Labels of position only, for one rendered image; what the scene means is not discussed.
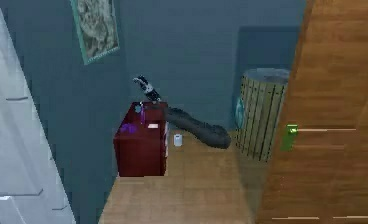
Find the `teal round disc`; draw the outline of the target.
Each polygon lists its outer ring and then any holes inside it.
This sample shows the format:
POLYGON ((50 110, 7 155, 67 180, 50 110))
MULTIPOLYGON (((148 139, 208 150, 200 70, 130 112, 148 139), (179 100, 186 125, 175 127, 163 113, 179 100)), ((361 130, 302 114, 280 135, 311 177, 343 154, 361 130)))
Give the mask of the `teal round disc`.
POLYGON ((244 119, 245 119, 245 105, 241 97, 238 97, 236 99, 234 116, 235 116, 236 127, 241 128, 243 126, 244 119))

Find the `purple crumpled cloth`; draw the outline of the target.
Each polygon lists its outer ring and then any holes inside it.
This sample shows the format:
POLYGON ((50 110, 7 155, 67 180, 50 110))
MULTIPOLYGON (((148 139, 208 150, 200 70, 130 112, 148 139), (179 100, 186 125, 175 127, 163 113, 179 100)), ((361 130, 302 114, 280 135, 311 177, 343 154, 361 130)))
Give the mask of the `purple crumpled cloth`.
POLYGON ((121 133, 136 133, 137 132, 137 126, 132 123, 125 123, 120 126, 120 132, 121 133))

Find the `dark red cabinet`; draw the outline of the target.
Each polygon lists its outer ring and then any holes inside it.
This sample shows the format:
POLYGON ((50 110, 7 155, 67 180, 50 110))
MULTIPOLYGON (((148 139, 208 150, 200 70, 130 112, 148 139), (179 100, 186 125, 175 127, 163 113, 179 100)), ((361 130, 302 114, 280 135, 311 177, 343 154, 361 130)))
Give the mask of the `dark red cabinet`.
POLYGON ((120 177, 164 176, 166 172, 169 130, 164 110, 167 103, 143 102, 143 104, 144 125, 141 124, 140 113, 136 113, 134 109, 140 102, 133 102, 121 125, 135 124, 137 132, 121 133, 119 127, 113 138, 120 177), (151 123, 158 124, 159 128, 149 129, 148 125, 151 123))

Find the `slatted wooden bin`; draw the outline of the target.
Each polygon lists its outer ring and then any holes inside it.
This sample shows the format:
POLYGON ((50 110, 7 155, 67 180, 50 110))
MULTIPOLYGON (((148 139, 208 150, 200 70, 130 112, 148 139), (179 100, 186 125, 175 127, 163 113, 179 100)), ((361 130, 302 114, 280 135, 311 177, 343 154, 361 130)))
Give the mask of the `slatted wooden bin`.
POLYGON ((288 70, 276 68, 249 69, 241 77, 245 119, 236 146, 253 160, 267 162, 271 156, 288 78, 288 70))

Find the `brown wooden door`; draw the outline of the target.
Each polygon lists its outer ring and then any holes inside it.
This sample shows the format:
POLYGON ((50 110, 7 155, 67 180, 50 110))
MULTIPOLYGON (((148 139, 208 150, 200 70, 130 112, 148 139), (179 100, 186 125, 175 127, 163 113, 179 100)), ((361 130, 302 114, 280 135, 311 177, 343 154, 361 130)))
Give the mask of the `brown wooden door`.
POLYGON ((307 0, 255 224, 368 224, 368 0, 307 0))

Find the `white panelled door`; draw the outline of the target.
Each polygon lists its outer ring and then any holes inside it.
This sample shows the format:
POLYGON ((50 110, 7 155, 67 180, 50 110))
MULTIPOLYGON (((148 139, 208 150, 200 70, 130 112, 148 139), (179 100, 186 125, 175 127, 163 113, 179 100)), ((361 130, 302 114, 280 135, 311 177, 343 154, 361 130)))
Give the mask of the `white panelled door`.
POLYGON ((0 224, 77 224, 1 7, 0 224))

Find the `teal framed wall picture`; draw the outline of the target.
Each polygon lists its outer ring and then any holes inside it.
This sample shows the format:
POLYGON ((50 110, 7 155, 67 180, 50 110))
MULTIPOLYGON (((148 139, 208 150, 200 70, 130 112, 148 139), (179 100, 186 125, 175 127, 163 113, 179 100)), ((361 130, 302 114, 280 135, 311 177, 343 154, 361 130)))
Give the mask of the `teal framed wall picture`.
POLYGON ((114 0, 70 0, 85 65, 120 47, 114 0))

